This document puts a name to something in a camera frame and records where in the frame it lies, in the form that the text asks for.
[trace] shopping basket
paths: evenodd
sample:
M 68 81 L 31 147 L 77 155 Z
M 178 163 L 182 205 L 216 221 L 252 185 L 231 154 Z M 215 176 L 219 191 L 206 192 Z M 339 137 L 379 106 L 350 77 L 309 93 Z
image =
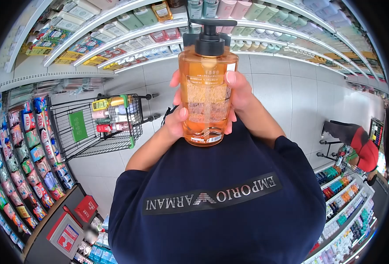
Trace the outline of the shopping basket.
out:
M 112 151 L 131 149 L 135 141 L 142 135 L 142 124 L 152 122 L 161 115 L 154 114 L 146 119 L 143 117 L 141 99 L 150 100 L 159 94 L 108 95 L 98 94 L 96 98 L 76 100 L 66 103 L 51 104 L 48 98 L 47 109 L 51 119 L 55 138 L 64 161 L 72 158 L 92 156 Z M 92 118 L 92 103 L 101 99 L 114 97 L 124 98 L 124 104 L 107 106 L 109 123 L 128 122 L 128 130 L 98 132 L 99 121 Z

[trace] tiled floor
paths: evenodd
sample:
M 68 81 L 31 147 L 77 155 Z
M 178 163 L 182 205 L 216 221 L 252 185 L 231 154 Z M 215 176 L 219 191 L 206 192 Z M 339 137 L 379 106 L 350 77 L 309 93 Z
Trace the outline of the tiled floor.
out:
M 124 71 L 107 82 L 104 90 L 83 96 L 63 94 L 52 100 L 56 103 L 90 98 L 99 92 L 107 95 L 124 92 L 145 95 L 157 92 L 159 97 L 142 101 L 144 116 L 163 114 L 168 107 L 172 107 L 176 88 L 170 88 L 169 81 L 177 68 L 176 59 L 152 63 Z M 319 144 L 324 120 L 356 123 L 367 130 L 371 117 L 384 119 L 383 105 L 378 97 L 346 88 L 342 75 L 323 67 L 277 57 L 242 55 L 239 71 L 246 76 L 255 96 L 281 125 L 287 137 L 300 146 L 313 168 L 328 161 L 316 156 L 317 152 L 324 150 L 324 146 Z M 352 81 L 372 82 L 358 80 L 357 77 L 352 78 Z M 70 161 L 77 180 L 99 204 L 101 215 L 109 213 L 117 177 L 124 171 L 132 154 L 160 128 L 161 120 L 162 118 L 143 125 L 143 134 L 132 150 Z M 331 136 L 326 135 L 325 139 L 331 140 Z

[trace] red box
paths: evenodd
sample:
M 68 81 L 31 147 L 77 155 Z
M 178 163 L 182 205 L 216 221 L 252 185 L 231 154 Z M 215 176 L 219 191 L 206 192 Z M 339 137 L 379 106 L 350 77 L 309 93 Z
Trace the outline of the red box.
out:
M 95 214 L 97 208 L 98 205 L 93 197 L 86 195 L 74 211 L 84 222 L 88 223 L 89 219 L 93 216 L 93 214 Z

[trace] red sign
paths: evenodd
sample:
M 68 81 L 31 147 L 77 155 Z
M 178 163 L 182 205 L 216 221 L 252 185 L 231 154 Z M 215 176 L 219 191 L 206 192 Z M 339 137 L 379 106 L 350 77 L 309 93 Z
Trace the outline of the red sign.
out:
M 63 247 L 66 251 L 70 252 L 71 247 L 74 242 L 76 242 L 78 236 L 79 234 L 73 229 L 73 227 L 67 225 L 57 240 L 57 244 Z
M 86 195 L 85 198 L 77 205 L 74 211 L 77 215 L 86 223 L 89 222 L 89 219 L 95 213 L 98 205 L 92 196 Z

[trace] red shirt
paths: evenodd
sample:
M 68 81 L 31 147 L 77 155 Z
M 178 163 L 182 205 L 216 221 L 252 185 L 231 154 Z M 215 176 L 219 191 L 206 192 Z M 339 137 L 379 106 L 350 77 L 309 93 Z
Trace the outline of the red shirt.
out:
M 357 167 L 365 172 L 371 172 L 378 164 L 379 150 L 375 143 L 370 139 L 368 139 L 364 145 L 362 144 L 362 137 L 365 136 L 363 133 L 366 133 L 363 127 L 357 129 L 353 140 L 351 141 L 351 147 L 356 151 L 360 158 Z

